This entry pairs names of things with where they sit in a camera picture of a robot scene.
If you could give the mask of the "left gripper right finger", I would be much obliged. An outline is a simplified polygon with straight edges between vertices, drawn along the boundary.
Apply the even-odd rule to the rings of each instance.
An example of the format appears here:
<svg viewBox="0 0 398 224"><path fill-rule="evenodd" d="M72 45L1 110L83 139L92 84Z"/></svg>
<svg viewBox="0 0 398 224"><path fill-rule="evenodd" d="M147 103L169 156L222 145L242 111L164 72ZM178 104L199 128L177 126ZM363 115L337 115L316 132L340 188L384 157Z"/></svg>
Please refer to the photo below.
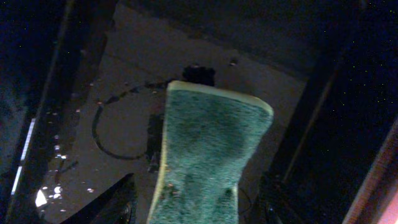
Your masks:
<svg viewBox="0 0 398 224"><path fill-rule="evenodd" d="M269 174L262 174L248 223L304 224L305 220L293 208L281 183Z"/></svg>

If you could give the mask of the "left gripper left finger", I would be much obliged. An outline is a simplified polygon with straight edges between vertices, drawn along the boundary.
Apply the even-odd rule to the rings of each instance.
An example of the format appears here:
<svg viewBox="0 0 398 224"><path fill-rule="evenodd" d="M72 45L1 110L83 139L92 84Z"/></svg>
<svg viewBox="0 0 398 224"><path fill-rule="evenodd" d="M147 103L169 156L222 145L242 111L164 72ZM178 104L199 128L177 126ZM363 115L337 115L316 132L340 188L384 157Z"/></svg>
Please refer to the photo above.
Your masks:
<svg viewBox="0 0 398 224"><path fill-rule="evenodd" d="M135 224L136 208L134 174L130 173L61 224Z"/></svg>

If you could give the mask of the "green yellow scrub sponge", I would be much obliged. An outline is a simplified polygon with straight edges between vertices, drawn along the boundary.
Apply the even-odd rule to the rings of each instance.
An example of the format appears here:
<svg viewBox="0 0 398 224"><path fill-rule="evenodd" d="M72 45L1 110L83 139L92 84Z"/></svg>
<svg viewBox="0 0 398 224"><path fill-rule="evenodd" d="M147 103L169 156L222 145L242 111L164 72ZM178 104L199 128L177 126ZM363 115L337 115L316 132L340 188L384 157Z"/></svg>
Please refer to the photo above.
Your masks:
<svg viewBox="0 0 398 224"><path fill-rule="evenodd" d="M273 118L255 96L170 82L147 222L236 224L240 178Z"/></svg>

